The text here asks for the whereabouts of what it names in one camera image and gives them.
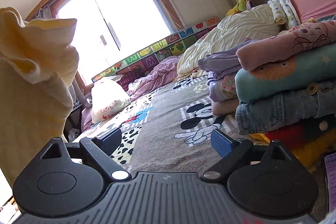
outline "window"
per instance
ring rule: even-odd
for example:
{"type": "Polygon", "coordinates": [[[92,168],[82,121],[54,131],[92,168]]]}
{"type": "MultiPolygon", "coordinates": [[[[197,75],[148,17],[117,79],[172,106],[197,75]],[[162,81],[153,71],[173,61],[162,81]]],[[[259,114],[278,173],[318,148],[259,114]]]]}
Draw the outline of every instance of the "window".
{"type": "Polygon", "coordinates": [[[76,18],[72,45],[84,85],[109,66],[175,31],[158,0],[69,0],[58,18],[76,18]],[[150,22],[148,33],[147,22],[150,22]]]}

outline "plush toy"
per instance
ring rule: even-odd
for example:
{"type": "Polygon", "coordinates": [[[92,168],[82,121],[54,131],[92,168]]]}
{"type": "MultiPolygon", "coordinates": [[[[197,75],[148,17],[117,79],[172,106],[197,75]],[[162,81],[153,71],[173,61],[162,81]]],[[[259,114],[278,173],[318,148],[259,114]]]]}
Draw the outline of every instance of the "plush toy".
{"type": "Polygon", "coordinates": [[[231,16],[231,15],[235,15],[238,13],[241,13],[243,11],[246,10],[246,3],[249,0],[238,0],[238,3],[236,6],[234,6],[231,10],[229,10],[226,14],[226,16],[231,16]]]}

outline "star print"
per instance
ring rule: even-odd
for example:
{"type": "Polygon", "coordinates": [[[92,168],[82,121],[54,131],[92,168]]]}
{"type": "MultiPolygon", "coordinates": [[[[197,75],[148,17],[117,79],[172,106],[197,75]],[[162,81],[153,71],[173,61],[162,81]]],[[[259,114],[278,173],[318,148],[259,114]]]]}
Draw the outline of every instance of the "star print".
{"type": "Polygon", "coordinates": [[[322,55],[322,61],[327,65],[331,61],[331,59],[329,58],[329,56],[322,55]]]}

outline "folded denim jeans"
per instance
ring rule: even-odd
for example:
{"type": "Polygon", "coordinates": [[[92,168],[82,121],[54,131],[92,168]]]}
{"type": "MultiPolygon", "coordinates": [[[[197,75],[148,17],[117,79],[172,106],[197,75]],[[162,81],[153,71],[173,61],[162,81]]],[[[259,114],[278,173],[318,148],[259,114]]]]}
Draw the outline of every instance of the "folded denim jeans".
{"type": "Polygon", "coordinates": [[[318,83],[310,95],[305,90],[286,90],[271,97],[240,103],[236,109],[241,135],[264,133],[289,126],[306,118],[319,118],[336,112],[336,79],[318,83]]]}

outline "white polka dot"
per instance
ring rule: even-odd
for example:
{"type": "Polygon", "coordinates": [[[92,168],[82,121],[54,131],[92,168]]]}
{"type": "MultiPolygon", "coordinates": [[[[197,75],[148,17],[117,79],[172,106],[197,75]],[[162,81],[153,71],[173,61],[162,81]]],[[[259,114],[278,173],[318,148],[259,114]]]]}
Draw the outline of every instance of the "white polka dot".
{"type": "Polygon", "coordinates": [[[320,129],[321,129],[321,131],[325,131],[325,130],[327,130],[327,128],[328,128],[327,121],[323,121],[323,122],[320,123],[320,129]]]}

